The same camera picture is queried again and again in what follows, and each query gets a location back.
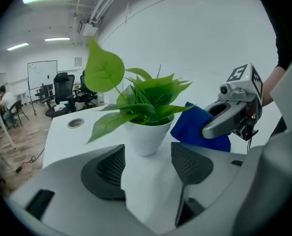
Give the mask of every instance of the white pot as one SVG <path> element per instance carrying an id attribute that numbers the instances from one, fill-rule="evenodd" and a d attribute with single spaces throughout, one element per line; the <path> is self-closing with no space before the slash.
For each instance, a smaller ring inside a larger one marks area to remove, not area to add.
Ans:
<path id="1" fill-rule="evenodd" d="M 160 126 L 146 126 L 130 121 L 126 122 L 125 127 L 128 130 L 129 146 L 136 154 L 141 156 L 156 153 L 169 131 L 173 120 L 174 116 L 169 123 Z"/>

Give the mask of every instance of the human arm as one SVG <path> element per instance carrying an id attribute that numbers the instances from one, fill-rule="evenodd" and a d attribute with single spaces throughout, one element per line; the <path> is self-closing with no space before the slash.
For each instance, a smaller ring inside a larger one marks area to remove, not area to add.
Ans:
<path id="1" fill-rule="evenodd" d="M 268 76 L 268 78 L 263 83 L 263 100 L 262 100 L 263 107 L 273 102 L 273 98 L 272 96 L 270 96 L 270 92 L 280 81 L 285 72 L 286 71 L 284 70 L 284 68 L 282 68 L 281 66 L 276 66 L 273 72 Z"/>

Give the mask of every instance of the white wall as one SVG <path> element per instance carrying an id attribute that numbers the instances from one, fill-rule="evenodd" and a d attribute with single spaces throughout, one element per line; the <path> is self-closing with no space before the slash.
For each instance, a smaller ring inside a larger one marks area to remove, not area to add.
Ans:
<path id="1" fill-rule="evenodd" d="M 138 0 L 129 12 L 126 24 L 122 11 L 104 21 L 97 41 L 126 68 L 155 76 L 162 64 L 160 76 L 192 80 L 175 105 L 190 101 L 204 108 L 234 68 L 252 62 L 265 80 L 277 63 L 275 34 L 259 0 Z M 116 97 L 106 94 L 111 103 Z M 265 107 L 253 146 L 267 141 L 279 117 L 274 104 Z M 246 153 L 246 142 L 230 140 L 232 152 Z"/>
<path id="2" fill-rule="evenodd" d="M 82 66 L 74 66 L 74 59 L 82 57 Z M 28 92 L 28 63 L 36 61 L 57 60 L 57 71 L 82 74 L 88 59 L 88 48 L 84 46 L 73 46 L 70 44 L 43 45 L 39 48 L 21 49 L 11 53 L 9 57 L 9 68 L 7 69 L 8 81 L 14 94 Z"/>

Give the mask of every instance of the black sleeve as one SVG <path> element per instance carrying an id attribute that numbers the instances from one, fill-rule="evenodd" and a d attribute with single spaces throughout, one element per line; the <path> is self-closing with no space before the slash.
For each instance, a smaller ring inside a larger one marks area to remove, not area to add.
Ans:
<path id="1" fill-rule="evenodd" d="M 292 49 L 290 48 L 286 38 L 283 36 L 276 36 L 276 47 L 278 54 L 277 66 L 287 70 L 292 61 Z"/>
<path id="2" fill-rule="evenodd" d="M 287 70 L 292 61 L 292 0 L 261 0 L 276 34 L 277 66 Z"/>

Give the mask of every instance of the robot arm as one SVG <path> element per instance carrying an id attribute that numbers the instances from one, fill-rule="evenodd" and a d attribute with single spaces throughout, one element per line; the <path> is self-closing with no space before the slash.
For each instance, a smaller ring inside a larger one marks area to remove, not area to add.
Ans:
<path id="1" fill-rule="evenodd" d="M 205 108 L 213 118 L 205 124 L 202 136 L 213 139 L 234 133 L 247 141 L 262 114 L 262 81 L 252 64 L 235 68 L 226 84 L 220 86 L 218 100 Z M 255 109 L 254 118 L 246 115 Z"/>

